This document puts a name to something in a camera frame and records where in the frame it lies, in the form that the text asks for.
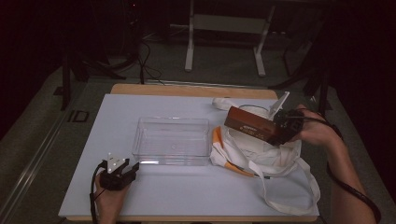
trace clear plastic container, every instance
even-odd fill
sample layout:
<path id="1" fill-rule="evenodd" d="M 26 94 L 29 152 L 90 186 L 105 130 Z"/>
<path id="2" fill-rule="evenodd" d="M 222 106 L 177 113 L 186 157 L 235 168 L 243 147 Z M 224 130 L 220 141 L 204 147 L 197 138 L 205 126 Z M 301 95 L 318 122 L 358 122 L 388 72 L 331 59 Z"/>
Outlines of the clear plastic container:
<path id="1" fill-rule="evenodd" d="M 147 164 L 208 165 L 208 119 L 140 118 L 134 158 Z"/>

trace table surface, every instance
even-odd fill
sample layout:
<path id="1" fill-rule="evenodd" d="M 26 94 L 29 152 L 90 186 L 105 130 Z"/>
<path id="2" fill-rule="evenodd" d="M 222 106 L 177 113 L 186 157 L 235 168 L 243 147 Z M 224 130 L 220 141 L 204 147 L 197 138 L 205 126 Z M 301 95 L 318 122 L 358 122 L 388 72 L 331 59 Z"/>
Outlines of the table surface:
<path id="1" fill-rule="evenodd" d="M 88 195 L 94 168 L 106 159 L 108 152 L 122 158 L 131 157 L 138 118 L 159 115 L 206 118 L 214 128 L 223 122 L 227 112 L 211 106 L 213 97 L 231 97 L 238 104 L 267 108 L 277 99 L 276 94 L 269 90 L 116 84 L 102 102 L 59 216 L 70 220 L 91 220 Z M 137 176 L 120 213 L 120 220 L 313 221 L 318 216 L 318 209 L 299 217 L 279 213 L 260 197 L 262 182 L 259 178 L 211 164 L 142 164 Z M 301 206 L 311 204 L 310 190 L 301 170 L 288 177 L 272 178 L 267 190 L 269 197 L 280 200 L 280 203 L 288 200 Z"/>

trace brown box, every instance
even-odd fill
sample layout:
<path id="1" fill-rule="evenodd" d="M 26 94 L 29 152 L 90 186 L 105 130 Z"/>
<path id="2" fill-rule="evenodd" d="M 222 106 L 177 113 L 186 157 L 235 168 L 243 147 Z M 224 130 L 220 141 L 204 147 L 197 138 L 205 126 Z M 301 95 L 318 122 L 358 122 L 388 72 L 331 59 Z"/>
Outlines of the brown box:
<path id="1" fill-rule="evenodd" d="M 272 145 L 279 145 L 281 130 L 271 121 L 232 106 L 224 125 Z"/>

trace bag strap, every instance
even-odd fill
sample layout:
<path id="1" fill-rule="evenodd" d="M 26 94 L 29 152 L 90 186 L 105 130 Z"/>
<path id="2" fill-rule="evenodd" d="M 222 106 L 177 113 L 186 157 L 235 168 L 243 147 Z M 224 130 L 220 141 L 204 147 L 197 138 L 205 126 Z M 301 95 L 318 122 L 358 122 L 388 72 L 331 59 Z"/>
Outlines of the bag strap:
<path id="1" fill-rule="evenodd" d="M 298 207 L 298 206 L 290 206 L 290 205 L 286 205 L 286 204 L 282 204 L 282 203 L 275 203 L 270 201 L 267 198 L 267 190 L 265 188 L 265 181 L 264 181 L 264 175 L 260 169 L 260 167 L 253 161 L 249 161 L 248 166 L 251 170 L 253 170 L 262 180 L 262 185 L 263 185 L 263 190 L 262 190 L 262 197 L 264 198 L 265 202 L 273 207 L 275 210 L 282 212 L 282 213 L 286 213 L 286 214 L 292 214 L 295 216 L 300 216 L 300 215 L 306 215 L 306 214 L 310 214 L 312 212 L 314 212 L 315 209 L 315 205 L 317 204 L 317 202 L 320 199 L 320 190 L 319 190 L 319 186 L 318 186 L 318 182 L 317 180 L 314 178 L 314 176 L 311 174 L 311 168 L 310 166 L 302 159 L 302 158 L 298 158 L 296 160 L 297 164 L 300 165 L 300 167 L 303 169 L 304 174 L 308 180 L 309 186 L 311 188 L 312 191 L 312 205 L 309 206 L 308 208 L 303 208 L 303 207 Z"/>

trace white tote bag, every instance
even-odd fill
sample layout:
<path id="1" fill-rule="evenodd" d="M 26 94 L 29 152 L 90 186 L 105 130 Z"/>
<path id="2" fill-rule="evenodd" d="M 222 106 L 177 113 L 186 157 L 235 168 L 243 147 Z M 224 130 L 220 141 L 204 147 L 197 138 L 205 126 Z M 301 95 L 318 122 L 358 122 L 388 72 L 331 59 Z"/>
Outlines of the white tote bag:
<path id="1" fill-rule="evenodd" d="M 276 113 L 286 100 L 286 97 L 282 97 L 279 100 L 282 102 L 276 102 L 274 105 L 277 104 L 277 108 L 272 107 L 270 111 L 275 111 Z M 231 105 L 235 106 L 235 104 L 227 98 L 215 98 L 213 101 L 213 106 L 223 110 L 227 110 Z M 264 118 L 269 117 L 269 112 L 261 107 L 254 105 L 243 105 L 238 107 Z M 296 216 L 306 215 L 314 211 L 320 198 L 320 190 L 318 182 L 310 172 L 309 165 L 300 157 L 301 144 L 301 141 L 298 140 L 280 145 L 279 147 L 274 147 L 245 133 L 238 132 L 237 130 L 225 126 L 219 126 L 213 131 L 210 160 L 215 165 L 226 167 L 240 174 L 258 176 L 262 180 L 263 185 L 261 196 L 264 198 L 265 202 L 275 210 Z M 267 177 L 286 176 L 297 169 L 297 167 L 301 167 L 304 171 L 310 185 L 312 191 L 312 205 L 309 207 L 297 207 L 269 200 L 266 196 L 267 190 L 265 188 Z"/>

